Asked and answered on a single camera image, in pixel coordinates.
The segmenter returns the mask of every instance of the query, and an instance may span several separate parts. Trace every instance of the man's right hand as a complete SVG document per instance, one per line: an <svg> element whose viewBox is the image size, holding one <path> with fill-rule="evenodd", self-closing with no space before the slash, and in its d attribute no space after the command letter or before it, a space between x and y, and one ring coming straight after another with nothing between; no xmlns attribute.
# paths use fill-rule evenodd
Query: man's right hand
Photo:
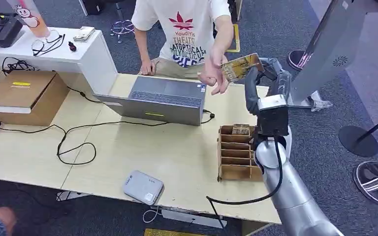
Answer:
<svg viewBox="0 0 378 236"><path fill-rule="evenodd" d="M156 65L151 60L143 61L140 68L140 74L142 75L155 75Z"/></svg>

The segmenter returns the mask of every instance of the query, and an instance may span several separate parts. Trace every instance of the white t-shirt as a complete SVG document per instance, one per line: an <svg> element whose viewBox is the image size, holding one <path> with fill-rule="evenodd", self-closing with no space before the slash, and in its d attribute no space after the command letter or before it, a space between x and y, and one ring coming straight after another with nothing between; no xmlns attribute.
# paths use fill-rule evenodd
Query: white t-shirt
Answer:
<svg viewBox="0 0 378 236"><path fill-rule="evenodd" d="M131 21L143 31L160 21L166 43L159 57L188 67L204 62L214 44L212 23L222 15L230 16L227 0L137 0Z"/></svg>

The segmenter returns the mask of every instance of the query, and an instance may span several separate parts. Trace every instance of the brown cardboard box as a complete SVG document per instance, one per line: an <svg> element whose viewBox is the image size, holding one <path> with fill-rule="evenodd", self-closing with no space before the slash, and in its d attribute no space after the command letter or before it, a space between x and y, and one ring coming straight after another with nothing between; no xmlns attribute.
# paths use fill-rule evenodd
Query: brown cardboard box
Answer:
<svg viewBox="0 0 378 236"><path fill-rule="evenodd" d="M68 92L57 72L12 71L0 82L0 121L48 126Z"/></svg>

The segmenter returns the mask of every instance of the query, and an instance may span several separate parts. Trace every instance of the gray robot arm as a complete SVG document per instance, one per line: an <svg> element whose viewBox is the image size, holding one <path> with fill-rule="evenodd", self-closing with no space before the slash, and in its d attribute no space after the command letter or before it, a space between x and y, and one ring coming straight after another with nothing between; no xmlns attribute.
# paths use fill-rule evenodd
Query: gray robot arm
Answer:
<svg viewBox="0 0 378 236"><path fill-rule="evenodd" d="M255 86L261 76L253 67L246 76L246 102L248 111L257 116L257 129L253 137L255 161L263 167L264 183L269 192L273 192L280 181L279 160L273 138L278 136L283 178L271 199L285 233L288 236L344 236L321 211L289 162L292 133L287 125L286 96L290 90L291 75L283 71L275 59L263 62L271 65L271 72L278 78L275 80L274 89L270 96L258 98Z"/></svg>
<svg viewBox="0 0 378 236"><path fill-rule="evenodd" d="M288 147L290 147L290 135L285 137ZM279 190L272 196L272 202L278 211L286 234L288 236L344 236L316 204L301 177L289 162L289 155L283 144L278 143L278 148L282 160L283 180ZM264 169L266 188L271 192L279 182L279 165L274 139L268 138L261 142L255 154L256 162L259 162Z"/></svg>

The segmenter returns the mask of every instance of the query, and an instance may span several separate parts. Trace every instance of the laptop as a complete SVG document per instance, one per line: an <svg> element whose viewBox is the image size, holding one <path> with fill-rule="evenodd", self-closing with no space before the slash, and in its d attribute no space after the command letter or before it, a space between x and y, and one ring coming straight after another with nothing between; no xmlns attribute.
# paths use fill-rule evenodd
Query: laptop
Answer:
<svg viewBox="0 0 378 236"><path fill-rule="evenodd" d="M206 85L152 77L137 77L128 97L94 94L123 117L201 125Z"/></svg>

